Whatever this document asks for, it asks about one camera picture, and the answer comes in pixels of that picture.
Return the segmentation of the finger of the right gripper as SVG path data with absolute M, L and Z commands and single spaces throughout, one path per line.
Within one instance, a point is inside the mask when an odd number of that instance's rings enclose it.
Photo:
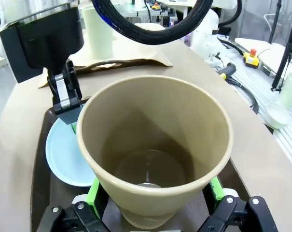
M 77 74 L 71 60 L 67 60 L 62 72 L 48 72 L 47 82 L 53 94 L 53 110 L 57 117 L 76 132 L 79 114 L 83 108 L 82 93 Z

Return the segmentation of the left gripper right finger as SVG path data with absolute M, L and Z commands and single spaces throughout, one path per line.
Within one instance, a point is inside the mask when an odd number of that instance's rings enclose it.
M 277 232 L 277 226 L 265 199 L 254 196 L 242 200 L 236 190 L 224 188 L 215 177 L 203 188 L 209 216 L 202 232 L 224 232 L 237 226 L 242 232 Z

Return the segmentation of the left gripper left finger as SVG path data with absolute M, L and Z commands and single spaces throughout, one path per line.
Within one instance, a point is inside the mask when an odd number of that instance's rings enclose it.
M 48 206 L 38 225 L 38 232 L 108 232 L 102 221 L 109 195 L 95 178 L 85 201 L 68 208 Z

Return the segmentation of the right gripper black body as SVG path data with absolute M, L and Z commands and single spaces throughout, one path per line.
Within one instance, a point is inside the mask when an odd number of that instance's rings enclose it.
M 17 21 L 0 31 L 5 55 L 18 83 L 40 75 L 64 71 L 70 55 L 83 44 L 78 7 L 52 13 L 31 22 Z

